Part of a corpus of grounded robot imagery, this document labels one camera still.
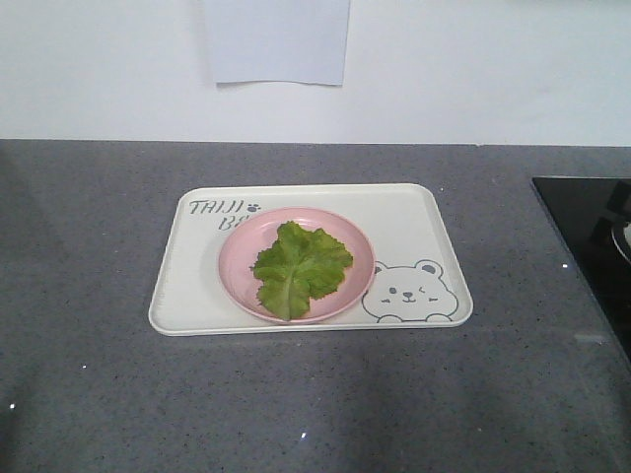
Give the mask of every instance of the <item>bear face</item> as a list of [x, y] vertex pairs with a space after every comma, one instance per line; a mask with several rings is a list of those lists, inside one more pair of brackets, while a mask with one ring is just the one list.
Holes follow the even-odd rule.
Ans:
[[443, 268], [435, 261], [395, 267], [378, 261], [375, 273], [362, 306], [377, 322], [451, 321], [456, 312], [457, 298], [441, 279]]

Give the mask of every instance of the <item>green lettuce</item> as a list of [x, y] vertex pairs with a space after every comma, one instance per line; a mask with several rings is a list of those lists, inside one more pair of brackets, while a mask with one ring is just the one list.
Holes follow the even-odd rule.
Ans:
[[323, 229], [310, 232], [290, 221], [278, 227], [277, 234], [272, 246], [258, 253], [251, 269], [263, 282], [256, 294], [260, 303], [290, 320], [309, 311], [310, 299], [337, 291], [353, 255]]

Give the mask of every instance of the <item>pink plate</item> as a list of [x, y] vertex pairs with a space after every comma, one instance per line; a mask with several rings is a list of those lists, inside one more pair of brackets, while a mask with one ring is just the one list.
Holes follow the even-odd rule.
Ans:
[[[305, 230], [322, 228], [337, 238], [353, 255], [353, 265], [346, 269], [337, 292], [318, 301], [311, 300], [309, 312], [286, 322], [265, 309], [256, 298], [261, 282], [254, 278], [250, 267], [256, 262], [258, 252], [269, 248], [278, 238], [278, 227], [290, 220]], [[374, 276], [375, 254], [364, 233], [339, 215], [307, 207], [271, 210], [246, 220], [233, 230], [219, 253], [219, 277], [231, 299], [257, 317], [275, 323], [312, 323], [332, 317], [357, 303]]]

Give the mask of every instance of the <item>speckled countertop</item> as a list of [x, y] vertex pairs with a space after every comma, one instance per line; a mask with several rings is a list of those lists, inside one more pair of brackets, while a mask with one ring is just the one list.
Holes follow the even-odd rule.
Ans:
[[[630, 173], [630, 149], [0, 142], [0, 471], [631, 471], [628, 361], [531, 184]], [[184, 192], [364, 182], [434, 193], [463, 326], [150, 326]]]

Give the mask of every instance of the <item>bear ear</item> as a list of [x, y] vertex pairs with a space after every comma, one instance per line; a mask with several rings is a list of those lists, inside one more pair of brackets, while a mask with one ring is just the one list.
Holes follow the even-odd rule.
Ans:
[[421, 271], [425, 271], [426, 273], [433, 274], [438, 278], [443, 276], [443, 268], [441, 265], [431, 259], [421, 259], [414, 265], [414, 267], [420, 269]]
[[387, 269], [387, 266], [385, 266], [383, 263], [381, 263], [380, 261], [375, 261], [375, 274], [381, 273], [382, 271], [386, 269]]

